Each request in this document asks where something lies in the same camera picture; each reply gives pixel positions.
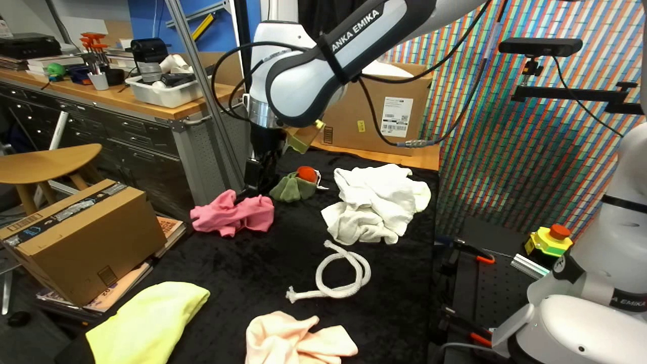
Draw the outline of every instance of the box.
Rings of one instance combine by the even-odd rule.
[[[425,71],[419,65],[397,65],[413,74]],[[431,74],[413,82],[378,82],[364,78],[370,98],[377,107],[377,116],[382,134],[390,141],[419,140],[425,116],[426,92],[431,87]],[[360,82],[346,87],[337,100],[332,100],[322,114],[326,123],[318,141],[323,145],[374,149],[387,154],[413,154],[410,148],[395,148],[380,140],[370,104],[364,96]]]
[[[142,189],[104,179],[0,229],[45,286],[85,305],[166,242]]]
[[[140,82],[140,78],[142,77],[129,77],[126,82],[134,88],[135,98],[142,102],[174,108],[202,96],[198,81],[158,88],[153,85]]]

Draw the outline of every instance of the wooden stool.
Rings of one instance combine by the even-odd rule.
[[[0,184],[12,184],[18,189],[26,213],[37,212],[30,186],[40,186],[46,202],[54,202],[48,179],[69,176],[74,187],[87,187],[87,181],[74,174],[99,155],[102,143],[85,143],[74,148],[10,154],[0,157]]]

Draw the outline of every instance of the black table surface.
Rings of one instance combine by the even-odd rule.
[[[353,155],[310,152],[287,154],[282,171],[310,163],[334,186],[334,167],[372,166]],[[211,290],[209,303],[187,325],[170,362],[244,360],[244,329],[257,315],[282,309],[300,320],[318,315],[320,325],[343,325],[360,354],[343,362],[417,364],[426,362],[433,310],[433,209],[414,215],[398,244],[353,244],[372,265],[372,280],[350,298],[310,298],[290,303],[285,290],[315,289],[315,266],[332,250],[322,208],[337,202],[327,194],[298,203],[278,203],[275,222],[267,232],[238,232],[233,239],[195,232],[174,246],[156,268],[134,289],[161,280],[191,280]],[[336,286],[353,278],[346,260],[326,268],[326,283]]]

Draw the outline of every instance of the white robot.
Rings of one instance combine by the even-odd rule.
[[[314,123],[334,92],[390,46],[440,28],[480,4],[484,0],[369,0],[318,40],[300,23],[260,23],[255,40],[293,46],[252,50],[252,65],[259,65],[249,91],[252,120],[266,129]],[[642,104],[647,108],[647,66]],[[574,249],[552,275],[527,289],[530,303],[493,329],[498,354],[514,356],[514,343],[537,362],[647,360],[645,155],[647,123],[621,141],[607,196]]]

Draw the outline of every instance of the pink cloth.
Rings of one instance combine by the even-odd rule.
[[[200,232],[219,231],[234,236],[238,231],[267,231],[275,220],[275,203],[267,196],[244,198],[237,203],[237,191],[224,189],[211,203],[191,209],[192,226]]]
[[[255,318],[247,325],[244,364],[341,364],[358,345],[341,325],[310,331],[320,318],[295,320],[283,310]]]

